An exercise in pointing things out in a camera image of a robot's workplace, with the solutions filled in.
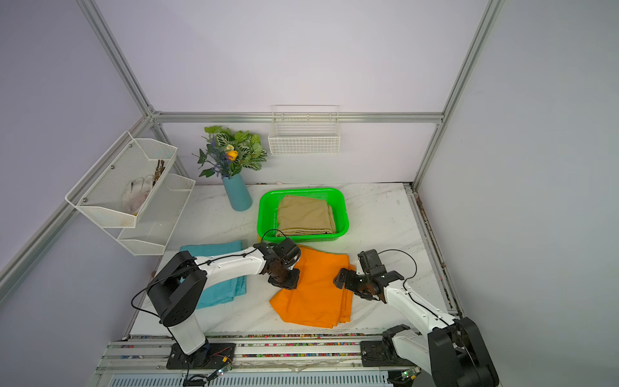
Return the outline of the khaki pants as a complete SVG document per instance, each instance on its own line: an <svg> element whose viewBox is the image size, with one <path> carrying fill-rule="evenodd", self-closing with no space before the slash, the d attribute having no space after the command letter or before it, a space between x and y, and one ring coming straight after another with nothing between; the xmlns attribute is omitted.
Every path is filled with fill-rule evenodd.
<svg viewBox="0 0 619 387"><path fill-rule="evenodd" d="M277 236L335 234L335 218L325 200L285 196L277 211Z"/></svg>

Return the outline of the green plastic basket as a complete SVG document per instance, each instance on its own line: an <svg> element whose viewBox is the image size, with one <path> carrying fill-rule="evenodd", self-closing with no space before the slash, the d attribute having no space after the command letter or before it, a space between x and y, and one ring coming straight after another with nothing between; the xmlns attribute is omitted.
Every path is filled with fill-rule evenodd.
<svg viewBox="0 0 619 387"><path fill-rule="evenodd" d="M286 196L313 198L325 201L332 210L335 223L335 232L317 235L291 235L285 232L297 243L331 242L346 235L350 228L345 197L340 190L330 187L304 188L291 190L272 190L265 193L260 199L256 232L265 241L279 243L282 236L277 236L276 229L280 230L277 220L280 202Z"/></svg>

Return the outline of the orange pants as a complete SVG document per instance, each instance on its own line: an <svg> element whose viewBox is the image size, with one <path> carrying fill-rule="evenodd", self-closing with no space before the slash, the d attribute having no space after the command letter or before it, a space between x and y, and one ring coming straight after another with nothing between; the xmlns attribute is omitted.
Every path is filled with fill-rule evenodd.
<svg viewBox="0 0 619 387"><path fill-rule="evenodd" d="M283 322L332 329L351 321L353 294L334 284L341 269L354 268L348 255L302 246L295 268L298 287L280 290L269 301Z"/></svg>

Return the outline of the teal pants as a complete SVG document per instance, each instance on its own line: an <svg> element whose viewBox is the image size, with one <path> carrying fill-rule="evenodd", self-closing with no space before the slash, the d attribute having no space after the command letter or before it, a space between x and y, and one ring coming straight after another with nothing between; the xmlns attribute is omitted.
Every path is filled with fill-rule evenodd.
<svg viewBox="0 0 619 387"><path fill-rule="evenodd" d="M179 251L187 251L192 256L220 256L237 253L243 249L243 242L237 240L230 243L185 245ZM196 309L204 309L224 303L231 303L236 297L247 293L246 277L238 277L216 285L212 285L201 292Z"/></svg>

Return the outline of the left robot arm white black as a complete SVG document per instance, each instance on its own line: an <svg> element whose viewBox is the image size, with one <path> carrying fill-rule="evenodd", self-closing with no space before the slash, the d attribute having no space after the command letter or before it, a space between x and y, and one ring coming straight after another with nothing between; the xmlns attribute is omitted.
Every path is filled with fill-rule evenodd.
<svg viewBox="0 0 619 387"><path fill-rule="evenodd" d="M238 277L266 275L268 283L285 290L297 288L295 267L301 249L290 238L280 243L256 243L237 253L193 256L178 252L148 284L148 296L160 324L172 334L182 352L191 356L206 348L206 337L195 315L205 289Z"/></svg>

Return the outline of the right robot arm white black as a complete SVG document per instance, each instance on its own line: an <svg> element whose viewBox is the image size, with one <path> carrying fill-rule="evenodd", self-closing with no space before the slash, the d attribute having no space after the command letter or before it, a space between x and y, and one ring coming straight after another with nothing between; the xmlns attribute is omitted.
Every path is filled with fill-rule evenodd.
<svg viewBox="0 0 619 387"><path fill-rule="evenodd" d="M380 301L399 311L408 322L391 327L379 341L360 345L365 367L398 367L388 380L411 386L421 372L437 386L498 386L500 377L479 327L469 318L456 318L408 289L407 278L388 271L375 250L358 255L361 271L340 269L334 284L340 290Z"/></svg>

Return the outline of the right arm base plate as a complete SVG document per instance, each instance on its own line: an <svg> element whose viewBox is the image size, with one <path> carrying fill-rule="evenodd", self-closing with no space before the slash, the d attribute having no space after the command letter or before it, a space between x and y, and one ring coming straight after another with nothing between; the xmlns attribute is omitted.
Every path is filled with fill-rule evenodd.
<svg viewBox="0 0 619 387"><path fill-rule="evenodd" d="M394 348L382 341L362 341L359 346L364 367L409 367L414 365L398 356Z"/></svg>

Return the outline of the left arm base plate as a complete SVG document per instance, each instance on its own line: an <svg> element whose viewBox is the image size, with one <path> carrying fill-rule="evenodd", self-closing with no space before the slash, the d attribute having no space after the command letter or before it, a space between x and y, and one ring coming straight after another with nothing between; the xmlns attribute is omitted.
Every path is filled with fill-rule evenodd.
<svg viewBox="0 0 619 387"><path fill-rule="evenodd" d="M166 369L168 370L202 370L221 369L231 363L235 355L235 343L206 343L191 355L185 354L180 345L171 348Z"/></svg>

